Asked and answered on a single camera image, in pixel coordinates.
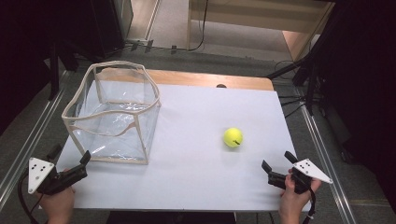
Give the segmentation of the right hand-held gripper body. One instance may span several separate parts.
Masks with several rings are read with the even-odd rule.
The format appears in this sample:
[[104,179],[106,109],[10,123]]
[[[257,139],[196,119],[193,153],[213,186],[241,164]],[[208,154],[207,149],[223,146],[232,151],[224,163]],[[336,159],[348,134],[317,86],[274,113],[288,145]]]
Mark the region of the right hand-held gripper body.
[[[311,189],[311,181],[313,178],[322,182],[332,184],[333,181],[323,171],[321,171],[311,160],[302,161],[292,160],[291,179],[295,182],[294,192],[302,194]],[[285,189],[286,176],[276,173],[270,166],[267,166],[268,183],[275,187]]]

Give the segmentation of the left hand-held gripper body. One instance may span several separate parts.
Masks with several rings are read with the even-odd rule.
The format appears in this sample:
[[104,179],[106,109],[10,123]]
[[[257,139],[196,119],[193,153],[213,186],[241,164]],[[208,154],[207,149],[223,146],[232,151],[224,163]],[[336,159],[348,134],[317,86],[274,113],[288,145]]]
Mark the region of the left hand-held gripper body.
[[54,163],[31,158],[28,163],[28,193],[53,195],[71,187],[88,176],[87,163],[87,159],[81,159],[78,166],[58,172]]

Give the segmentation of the yellow tennis ball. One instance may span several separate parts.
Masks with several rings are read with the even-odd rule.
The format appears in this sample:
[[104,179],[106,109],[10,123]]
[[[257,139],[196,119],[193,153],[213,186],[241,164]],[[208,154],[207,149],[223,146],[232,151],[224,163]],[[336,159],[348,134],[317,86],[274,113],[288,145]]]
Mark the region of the yellow tennis ball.
[[239,147],[243,142],[243,134],[237,128],[229,128],[223,134],[223,142],[228,147]]

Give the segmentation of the clear plastic box beige trim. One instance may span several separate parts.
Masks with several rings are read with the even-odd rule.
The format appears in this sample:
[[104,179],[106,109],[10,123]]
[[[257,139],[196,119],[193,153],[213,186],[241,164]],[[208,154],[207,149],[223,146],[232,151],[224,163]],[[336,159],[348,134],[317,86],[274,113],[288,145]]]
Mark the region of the clear plastic box beige trim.
[[147,164],[160,108],[159,88],[143,65],[94,63],[62,119],[94,161]]

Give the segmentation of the person's left hand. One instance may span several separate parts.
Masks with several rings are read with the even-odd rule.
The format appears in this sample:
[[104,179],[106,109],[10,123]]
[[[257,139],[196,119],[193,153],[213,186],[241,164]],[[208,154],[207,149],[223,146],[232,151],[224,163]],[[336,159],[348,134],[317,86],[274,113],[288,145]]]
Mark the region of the person's left hand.
[[47,215],[47,224],[71,224],[75,193],[73,187],[68,187],[54,195],[35,193],[39,205]]

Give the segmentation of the person's right hand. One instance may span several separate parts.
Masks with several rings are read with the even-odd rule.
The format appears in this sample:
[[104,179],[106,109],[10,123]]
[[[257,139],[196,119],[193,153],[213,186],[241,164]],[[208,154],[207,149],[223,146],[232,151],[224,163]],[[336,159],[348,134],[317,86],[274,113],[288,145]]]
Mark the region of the person's right hand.
[[300,214],[305,205],[311,200],[311,192],[306,191],[297,194],[295,190],[295,181],[291,178],[291,171],[285,178],[286,189],[281,194],[280,206],[278,213],[280,224],[300,224]]

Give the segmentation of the black tripod stand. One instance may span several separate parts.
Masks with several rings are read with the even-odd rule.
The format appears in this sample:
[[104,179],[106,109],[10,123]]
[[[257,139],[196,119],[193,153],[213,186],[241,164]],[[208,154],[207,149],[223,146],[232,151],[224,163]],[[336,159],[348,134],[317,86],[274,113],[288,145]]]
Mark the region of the black tripod stand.
[[313,115],[312,105],[314,103],[314,88],[318,73],[318,68],[316,67],[316,55],[322,46],[321,38],[322,36],[317,39],[314,46],[302,59],[279,70],[275,70],[275,72],[266,76],[268,79],[274,79],[290,72],[293,69],[298,69],[297,73],[292,78],[292,84],[294,86],[302,86],[306,81],[308,81],[304,102],[305,108],[307,109],[310,116]]

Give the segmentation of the black metal stand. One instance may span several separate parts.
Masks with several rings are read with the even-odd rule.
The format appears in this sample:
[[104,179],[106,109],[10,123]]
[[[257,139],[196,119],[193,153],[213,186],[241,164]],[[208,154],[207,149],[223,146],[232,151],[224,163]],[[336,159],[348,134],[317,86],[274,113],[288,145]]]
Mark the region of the black metal stand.
[[52,101],[59,91],[59,64],[58,64],[58,52],[57,52],[56,42],[53,42],[50,47],[49,70],[50,70],[49,100]]

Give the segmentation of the black curtain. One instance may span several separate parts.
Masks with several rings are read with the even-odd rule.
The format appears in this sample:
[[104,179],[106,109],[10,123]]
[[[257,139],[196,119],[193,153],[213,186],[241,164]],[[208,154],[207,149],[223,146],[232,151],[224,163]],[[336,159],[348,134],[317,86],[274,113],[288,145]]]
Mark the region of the black curtain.
[[50,47],[58,61],[75,69],[90,50],[91,0],[0,0],[0,135],[50,85]]
[[396,0],[335,0],[315,56],[322,92],[396,212]]

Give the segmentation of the dark cabinet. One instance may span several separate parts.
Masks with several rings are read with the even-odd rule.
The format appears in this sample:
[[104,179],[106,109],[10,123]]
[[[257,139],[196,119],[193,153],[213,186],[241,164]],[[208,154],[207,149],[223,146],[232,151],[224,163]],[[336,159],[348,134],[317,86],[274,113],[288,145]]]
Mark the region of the dark cabinet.
[[91,0],[98,34],[97,55],[105,58],[123,49],[134,18],[131,0]]

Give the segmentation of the light wooden furniture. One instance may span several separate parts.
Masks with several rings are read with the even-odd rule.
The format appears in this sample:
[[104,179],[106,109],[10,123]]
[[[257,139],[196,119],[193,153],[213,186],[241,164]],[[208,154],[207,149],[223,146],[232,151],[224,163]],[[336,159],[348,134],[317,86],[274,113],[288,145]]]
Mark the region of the light wooden furniture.
[[331,0],[188,0],[191,21],[206,21],[280,30],[290,56],[301,60],[309,43],[319,35],[332,12]]

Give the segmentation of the metal floor rail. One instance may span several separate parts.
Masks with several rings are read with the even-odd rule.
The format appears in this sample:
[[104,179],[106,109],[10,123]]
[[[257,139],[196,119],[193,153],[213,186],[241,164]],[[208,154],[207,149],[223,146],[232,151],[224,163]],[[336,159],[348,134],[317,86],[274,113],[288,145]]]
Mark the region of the metal floor rail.
[[332,179],[332,183],[330,184],[330,190],[332,192],[332,196],[339,211],[340,217],[343,220],[344,224],[357,224],[357,220],[353,214],[348,198],[332,165],[332,160],[327,151],[327,148],[325,147],[325,144],[322,140],[315,118],[309,114],[308,109],[305,105],[303,106],[302,112],[308,131],[310,132],[311,138],[313,140],[315,149],[318,153],[322,168],[325,174]]
[[60,75],[60,89],[54,98],[48,99],[50,86],[46,86],[0,135],[0,211],[12,197],[29,158],[51,149],[51,146],[36,147],[49,124],[62,119],[62,109],[58,106],[65,102],[64,93],[74,74],[64,70]]

